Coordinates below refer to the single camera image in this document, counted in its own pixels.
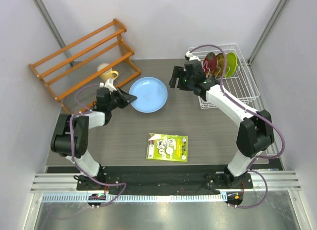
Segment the light blue plate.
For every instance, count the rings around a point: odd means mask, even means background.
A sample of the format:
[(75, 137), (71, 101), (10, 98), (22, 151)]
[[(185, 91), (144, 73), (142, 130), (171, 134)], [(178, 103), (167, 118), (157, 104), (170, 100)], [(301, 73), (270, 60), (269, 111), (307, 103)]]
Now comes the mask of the light blue plate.
[(168, 98), (166, 86), (154, 77), (143, 77), (135, 81), (130, 87), (129, 94), (137, 97), (131, 103), (132, 107), (146, 114), (160, 110)]

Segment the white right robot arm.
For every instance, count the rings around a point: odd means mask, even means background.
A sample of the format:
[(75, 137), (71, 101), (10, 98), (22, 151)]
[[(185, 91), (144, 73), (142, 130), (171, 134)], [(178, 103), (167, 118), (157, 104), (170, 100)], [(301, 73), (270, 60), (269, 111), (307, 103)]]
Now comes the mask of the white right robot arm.
[(257, 111), (228, 93), (216, 78), (206, 78), (201, 62), (189, 60), (175, 66), (169, 81), (170, 88), (192, 91), (206, 102), (214, 104), (238, 127), (237, 152), (224, 169), (224, 183), (230, 188), (241, 185), (247, 170), (259, 155), (274, 142), (273, 128), (266, 110)]

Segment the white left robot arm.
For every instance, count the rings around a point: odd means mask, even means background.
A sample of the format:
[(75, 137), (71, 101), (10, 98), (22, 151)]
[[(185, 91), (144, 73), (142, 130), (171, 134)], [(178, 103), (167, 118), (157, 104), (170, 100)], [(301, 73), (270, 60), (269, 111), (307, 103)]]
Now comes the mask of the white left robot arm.
[(106, 178), (102, 166), (88, 151), (89, 130), (107, 125), (113, 110), (123, 109), (135, 100), (136, 96), (119, 88), (99, 88), (92, 109), (58, 117), (51, 139), (51, 150), (71, 161), (81, 173), (79, 179), (88, 179), (88, 184), (95, 190), (106, 186)]

